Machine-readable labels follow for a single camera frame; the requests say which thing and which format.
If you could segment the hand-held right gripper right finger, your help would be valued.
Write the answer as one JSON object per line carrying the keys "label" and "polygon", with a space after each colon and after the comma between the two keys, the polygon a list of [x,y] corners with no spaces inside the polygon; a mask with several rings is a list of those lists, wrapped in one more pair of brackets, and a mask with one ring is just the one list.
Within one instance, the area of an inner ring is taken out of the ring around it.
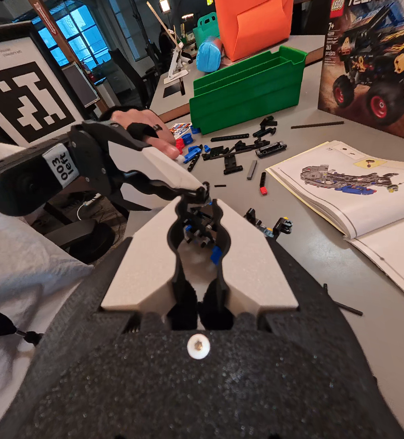
{"label": "hand-held right gripper right finger", "polygon": [[232,315],[295,310],[298,300],[265,237],[220,199],[212,201],[216,227],[216,277],[209,309]]}

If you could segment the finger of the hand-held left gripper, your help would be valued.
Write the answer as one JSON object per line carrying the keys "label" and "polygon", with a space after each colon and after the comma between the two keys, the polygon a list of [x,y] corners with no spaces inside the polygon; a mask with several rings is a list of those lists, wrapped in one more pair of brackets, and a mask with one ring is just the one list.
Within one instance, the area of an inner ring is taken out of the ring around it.
{"label": "finger of the hand-held left gripper", "polygon": [[123,197],[210,197],[201,183],[175,160],[152,146],[136,150],[110,141],[109,155],[122,173]]}
{"label": "finger of the hand-held left gripper", "polygon": [[119,178],[118,205],[128,211],[162,209],[177,197],[205,204],[205,184],[196,178]]}

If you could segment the partly built lego truck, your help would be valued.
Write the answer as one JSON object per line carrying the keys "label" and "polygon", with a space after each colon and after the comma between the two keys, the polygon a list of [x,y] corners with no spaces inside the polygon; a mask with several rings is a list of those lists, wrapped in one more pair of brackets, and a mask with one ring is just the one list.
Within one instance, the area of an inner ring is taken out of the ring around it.
{"label": "partly built lego truck", "polygon": [[212,201],[206,206],[188,204],[182,219],[183,239],[187,244],[194,244],[210,251],[210,261],[218,266],[222,250],[217,244],[217,226],[212,213]]}

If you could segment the lego sticker sheet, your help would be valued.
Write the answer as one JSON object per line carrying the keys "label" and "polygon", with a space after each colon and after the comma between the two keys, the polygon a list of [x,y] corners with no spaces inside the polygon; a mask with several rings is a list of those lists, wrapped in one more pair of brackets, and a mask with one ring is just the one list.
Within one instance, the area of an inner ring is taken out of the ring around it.
{"label": "lego sticker sheet", "polygon": [[169,131],[172,133],[174,139],[177,140],[189,132],[191,128],[192,123],[176,123],[169,128]]}

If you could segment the small black lego subassembly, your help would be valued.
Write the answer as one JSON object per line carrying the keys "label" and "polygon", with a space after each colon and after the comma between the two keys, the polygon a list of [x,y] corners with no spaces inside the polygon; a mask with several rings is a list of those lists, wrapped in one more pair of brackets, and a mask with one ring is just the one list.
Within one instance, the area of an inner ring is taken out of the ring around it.
{"label": "small black lego subassembly", "polygon": [[260,232],[262,232],[267,238],[278,239],[280,234],[290,234],[292,232],[293,223],[286,217],[280,217],[272,228],[266,227],[261,220],[256,218],[255,210],[253,208],[250,208],[246,212],[244,218]]}

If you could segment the lego set box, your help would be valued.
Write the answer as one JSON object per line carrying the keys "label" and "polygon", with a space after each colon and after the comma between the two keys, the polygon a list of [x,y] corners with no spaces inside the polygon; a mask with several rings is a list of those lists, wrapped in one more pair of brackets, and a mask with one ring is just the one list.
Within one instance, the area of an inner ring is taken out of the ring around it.
{"label": "lego set box", "polygon": [[404,0],[331,1],[318,109],[404,138]]}

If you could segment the person's left hand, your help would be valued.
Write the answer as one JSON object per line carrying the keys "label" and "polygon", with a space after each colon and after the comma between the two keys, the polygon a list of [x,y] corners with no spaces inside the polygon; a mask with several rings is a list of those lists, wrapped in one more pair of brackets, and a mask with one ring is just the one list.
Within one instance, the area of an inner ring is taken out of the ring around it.
{"label": "person's left hand", "polygon": [[124,129],[127,129],[129,125],[134,123],[145,124],[152,129],[158,126],[160,129],[155,131],[155,135],[142,134],[141,141],[155,147],[172,160],[177,159],[180,155],[179,150],[176,148],[176,140],[173,134],[165,123],[151,110],[139,111],[134,108],[127,111],[117,110],[112,113],[110,120],[120,124]]}

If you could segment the dark monitor screen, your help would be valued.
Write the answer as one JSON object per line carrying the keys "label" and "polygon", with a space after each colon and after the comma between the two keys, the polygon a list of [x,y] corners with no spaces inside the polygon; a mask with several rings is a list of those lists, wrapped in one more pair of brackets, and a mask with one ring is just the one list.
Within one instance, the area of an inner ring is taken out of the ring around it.
{"label": "dark monitor screen", "polygon": [[100,100],[94,86],[77,63],[62,67],[62,72],[85,108],[95,105]]}

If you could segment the black background chair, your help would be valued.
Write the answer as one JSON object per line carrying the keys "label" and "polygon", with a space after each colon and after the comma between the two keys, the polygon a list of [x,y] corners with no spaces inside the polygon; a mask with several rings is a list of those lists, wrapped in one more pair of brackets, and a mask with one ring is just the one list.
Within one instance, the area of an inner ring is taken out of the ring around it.
{"label": "black background chair", "polygon": [[140,101],[144,108],[149,108],[151,104],[151,98],[148,91],[146,80],[141,77],[134,67],[125,58],[119,49],[109,50],[109,54],[112,60],[117,64],[121,71],[127,76],[137,90]]}

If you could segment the white desk stand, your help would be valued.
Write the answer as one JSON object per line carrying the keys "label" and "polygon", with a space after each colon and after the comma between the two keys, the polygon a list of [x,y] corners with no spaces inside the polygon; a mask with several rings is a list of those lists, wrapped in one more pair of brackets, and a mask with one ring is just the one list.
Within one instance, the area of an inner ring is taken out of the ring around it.
{"label": "white desk stand", "polygon": [[191,55],[183,51],[184,43],[179,42],[173,51],[170,68],[167,77],[164,79],[164,85],[168,85],[175,80],[181,79],[189,74],[185,65],[191,64],[193,59]]}

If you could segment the large paned window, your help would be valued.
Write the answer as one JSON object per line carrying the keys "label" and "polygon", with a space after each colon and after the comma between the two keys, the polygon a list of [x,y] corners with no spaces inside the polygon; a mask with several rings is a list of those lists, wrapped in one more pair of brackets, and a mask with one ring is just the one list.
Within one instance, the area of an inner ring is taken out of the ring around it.
{"label": "large paned window", "polygon": [[[88,6],[73,0],[61,1],[49,11],[71,49],[88,70],[93,71],[111,60],[109,48]],[[68,58],[37,13],[34,12],[30,20],[59,66],[66,67]]]}

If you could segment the light blue wrapped bundle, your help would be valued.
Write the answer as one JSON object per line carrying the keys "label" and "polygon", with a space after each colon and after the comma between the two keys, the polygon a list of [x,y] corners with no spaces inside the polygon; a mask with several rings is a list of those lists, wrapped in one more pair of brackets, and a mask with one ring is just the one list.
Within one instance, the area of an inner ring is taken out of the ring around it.
{"label": "light blue wrapped bundle", "polygon": [[223,53],[223,44],[218,37],[209,36],[200,45],[196,56],[196,68],[203,73],[212,73],[219,69]]}

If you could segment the teal plastic bin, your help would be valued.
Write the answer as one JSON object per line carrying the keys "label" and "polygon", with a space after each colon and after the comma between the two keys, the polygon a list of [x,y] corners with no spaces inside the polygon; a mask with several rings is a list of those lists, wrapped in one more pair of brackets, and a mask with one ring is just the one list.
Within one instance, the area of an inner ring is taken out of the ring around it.
{"label": "teal plastic bin", "polygon": [[220,38],[216,12],[202,16],[198,19],[197,23],[197,27],[193,29],[197,49],[199,49],[201,44],[209,37]]}

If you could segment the orange plastic bin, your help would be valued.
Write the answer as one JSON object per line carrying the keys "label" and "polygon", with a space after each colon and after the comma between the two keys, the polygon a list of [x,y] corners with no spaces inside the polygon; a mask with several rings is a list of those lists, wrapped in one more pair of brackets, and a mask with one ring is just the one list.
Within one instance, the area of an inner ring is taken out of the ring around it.
{"label": "orange plastic bin", "polygon": [[216,0],[226,56],[236,62],[287,40],[293,4],[292,0]]}

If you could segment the wooden post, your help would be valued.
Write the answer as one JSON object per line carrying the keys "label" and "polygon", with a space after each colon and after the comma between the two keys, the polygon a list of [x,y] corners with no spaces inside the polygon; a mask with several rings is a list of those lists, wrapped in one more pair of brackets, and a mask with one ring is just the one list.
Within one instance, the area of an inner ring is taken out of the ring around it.
{"label": "wooden post", "polygon": [[62,53],[65,55],[67,60],[71,63],[75,63],[78,67],[80,67],[85,73],[89,83],[92,85],[95,92],[97,92],[97,95],[99,97],[98,101],[96,102],[96,105],[101,113],[104,113],[106,110],[108,110],[108,106],[100,94],[100,91],[97,89],[97,87],[94,84],[94,81],[91,78],[91,73],[86,72],[86,68],[84,65],[80,62],[79,58],[73,51],[72,47],[68,43],[68,40],[63,35],[61,29],[56,24],[56,21],[53,19],[52,15],[50,14],[50,10],[45,5],[44,1],[41,0],[29,0],[29,4],[32,6],[32,8],[35,10],[47,30],[50,32],[51,36],[57,43],[57,46],[61,49]]}

